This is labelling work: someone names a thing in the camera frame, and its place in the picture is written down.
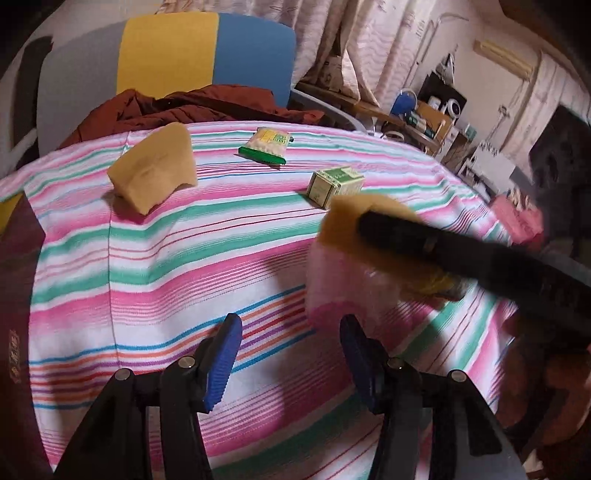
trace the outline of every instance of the green packet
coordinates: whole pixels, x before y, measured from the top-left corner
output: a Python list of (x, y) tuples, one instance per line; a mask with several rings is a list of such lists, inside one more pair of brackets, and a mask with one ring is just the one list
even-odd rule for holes
[(251, 160), (285, 165), (285, 150), (291, 141), (293, 138), (288, 132), (259, 127), (252, 138), (243, 147), (238, 148), (238, 153)]

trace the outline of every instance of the curtain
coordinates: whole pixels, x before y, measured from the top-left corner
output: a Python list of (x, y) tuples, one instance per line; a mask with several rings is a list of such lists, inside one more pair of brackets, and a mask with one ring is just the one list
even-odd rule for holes
[(530, 179), (530, 149), (548, 125), (559, 103), (581, 117), (591, 119), (589, 92), (552, 57), (542, 53), (531, 96), (502, 148), (502, 152)]
[(342, 93), (389, 112), (413, 66), (436, 1), (359, 0), (343, 53)]
[[(404, 87), (437, 0), (164, 0), (158, 13), (215, 11), (287, 25), (297, 39), (292, 85), (316, 83), (338, 57), (344, 95), (389, 112)], [(340, 55), (335, 54), (337, 40)]]
[(266, 18), (295, 31), (297, 51), (291, 84), (322, 65), (337, 36), (347, 0), (164, 0), (157, 13), (235, 13)]

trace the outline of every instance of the striped tablecloth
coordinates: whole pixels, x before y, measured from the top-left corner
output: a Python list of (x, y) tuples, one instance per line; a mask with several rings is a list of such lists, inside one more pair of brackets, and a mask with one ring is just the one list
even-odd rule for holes
[[(24, 189), (46, 232), (29, 364), (52, 465), (113, 372), (162, 369), (237, 312), (244, 337), (225, 396), (200, 418), (216, 479), (367, 476), (381, 419), (353, 394), (338, 343), (304, 314), (306, 253), (324, 215), (302, 195), (312, 172), (352, 166), (366, 191), (396, 197), (430, 224), (491, 240), (506, 233), (474, 192), (406, 145), (273, 124), (294, 137), (287, 165), (236, 156), (264, 125), (189, 126), (199, 184), (146, 218), (114, 198), (106, 170), (149, 132), (74, 145), (0, 180), (0, 199)], [(420, 369), (466, 370), (491, 399), (509, 309), (477, 287), (441, 312), (401, 304), (381, 340)]]

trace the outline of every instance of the yellow sponge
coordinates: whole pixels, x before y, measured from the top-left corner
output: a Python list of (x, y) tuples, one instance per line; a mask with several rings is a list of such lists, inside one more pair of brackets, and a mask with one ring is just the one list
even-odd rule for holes
[(16, 195), (13, 195), (10, 198), (7, 198), (3, 202), (0, 202), (0, 235), (2, 235), (2, 233), (6, 229), (12, 212), (16, 208), (17, 203), (21, 199), (21, 197), (22, 192), (17, 193)]
[(403, 287), (420, 296), (445, 295), (456, 287), (457, 277), (446, 274), (435, 265), (385, 252), (364, 243), (357, 234), (357, 222), (368, 210), (422, 223), (416, 213), (390, 197), (364, 193), (338, 195), (333, 198), (330, 210), (322, 221), (319, 242), (337, 248), (376, 270), (391, 274)]
[(155, 131), (113, 163), (107, 175), (115, 193), (147, 215), (182, 184), (197, 184), (187, 127), (176, 122)]

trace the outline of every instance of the cardboard box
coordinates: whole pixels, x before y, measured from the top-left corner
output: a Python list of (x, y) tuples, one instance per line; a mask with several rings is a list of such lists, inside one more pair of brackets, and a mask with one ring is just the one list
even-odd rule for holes
[(449, 129), (453, 126), (451, 117), (445, 113), (435, 110), (433, 107), (427, 105), (425, 102), (419, 102), (417, 105), (417, 113), (427, 121), (427, 126), (437, 133), (435, 141), (442, 143), (447, 137)]
[(315, 171), (310, 179), (306, 195), (321, 208), (330, 208), (335, 195), (359, 193), (365, 178), (350, 167)]

